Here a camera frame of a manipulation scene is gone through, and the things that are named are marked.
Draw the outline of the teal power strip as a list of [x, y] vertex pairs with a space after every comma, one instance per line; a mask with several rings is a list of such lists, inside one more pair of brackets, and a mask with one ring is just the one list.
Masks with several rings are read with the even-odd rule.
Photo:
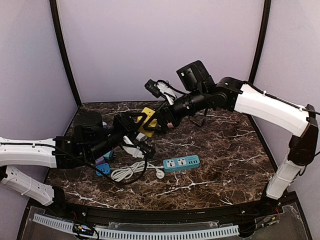
[[200, 163], [198, 155], [189, 155], [163, 160], [163, 169], [165, 173], [179, 172], [196, 169], [200, 166]]

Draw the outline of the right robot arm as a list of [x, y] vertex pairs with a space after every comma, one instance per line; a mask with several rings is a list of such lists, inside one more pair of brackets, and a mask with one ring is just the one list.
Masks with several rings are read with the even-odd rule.
[[265, 189], [268, 199], [280, 199], [289, 184], [316, 156], [319, 127], [315, 108], [310, 104], [291, 103], [233, 77], [214, 82], [200, 60], [178, 69], [176, 73], [187, 91], [181, 97], [166, 93], [171, 85], [161, 79], [150, 79], [144, 85], [156, 98], [165, 98], [165, 102], [143, 128], [165, 134], [168, 124], [178, 127], [184, 117], [194, 116], [202, 110], [223, 109], [251, 115], [287, 130], [292, 135], [288, 153]]

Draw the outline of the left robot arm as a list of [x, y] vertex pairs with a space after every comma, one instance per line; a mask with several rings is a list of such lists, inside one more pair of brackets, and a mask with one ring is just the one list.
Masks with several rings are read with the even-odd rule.
[[43, 140], [0, 139], [0, 183], [36, 200], [47, 207], [64, 210], [64, 190], [41, 183], [17, 169], [17, 165], [42, 166], [50, 169], [95, 167], [95, 162], [116, 147], [145, 161], [155, 149], [143, 142], [135, 143], [139, 128], [146, 120], [144, 112], [124, 112], [113, 118], [112, 126], [104, 128], [102, 115], [87, 111], [74, 118], [71, 136]]

